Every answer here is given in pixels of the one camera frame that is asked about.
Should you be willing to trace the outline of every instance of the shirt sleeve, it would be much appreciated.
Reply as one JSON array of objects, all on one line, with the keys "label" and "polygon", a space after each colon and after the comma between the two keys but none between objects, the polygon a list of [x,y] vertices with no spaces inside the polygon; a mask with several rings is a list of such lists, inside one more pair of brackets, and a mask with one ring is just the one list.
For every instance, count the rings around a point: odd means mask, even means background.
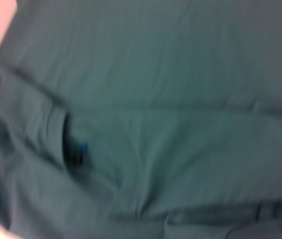
[{"label": "shirt sleeve", "polygon": [[40,154],[63,167],[67,111],[25,79],[0,68],[0,119]]}]

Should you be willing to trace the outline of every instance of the green cloth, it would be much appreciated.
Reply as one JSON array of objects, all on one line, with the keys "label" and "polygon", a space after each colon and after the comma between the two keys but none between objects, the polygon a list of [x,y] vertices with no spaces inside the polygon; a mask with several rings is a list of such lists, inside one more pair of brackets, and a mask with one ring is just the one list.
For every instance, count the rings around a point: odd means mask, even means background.
[{"label": "green cloth", "polygon": [[0,48],[0,223],[282,239],[282,1],[21,1]]}]

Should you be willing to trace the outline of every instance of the wrinkled fabric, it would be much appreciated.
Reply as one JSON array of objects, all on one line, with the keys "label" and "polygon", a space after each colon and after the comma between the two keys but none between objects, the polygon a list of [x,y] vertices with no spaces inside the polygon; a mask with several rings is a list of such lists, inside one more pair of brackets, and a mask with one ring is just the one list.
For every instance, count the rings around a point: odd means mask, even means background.
[{"label": "wrinkled fabric", "polygon": [[282,1],[19,3],[0,47],[1,225],[282,239]]}]

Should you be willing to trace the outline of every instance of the teal shirt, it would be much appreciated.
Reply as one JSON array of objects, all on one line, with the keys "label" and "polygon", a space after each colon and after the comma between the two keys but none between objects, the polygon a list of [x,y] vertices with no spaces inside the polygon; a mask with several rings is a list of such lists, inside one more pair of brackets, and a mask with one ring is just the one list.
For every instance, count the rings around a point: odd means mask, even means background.
[{"label": "teal shirt", "polygon": [[0,47],[0,224],[282,239],[282,2],[21,1]]}]

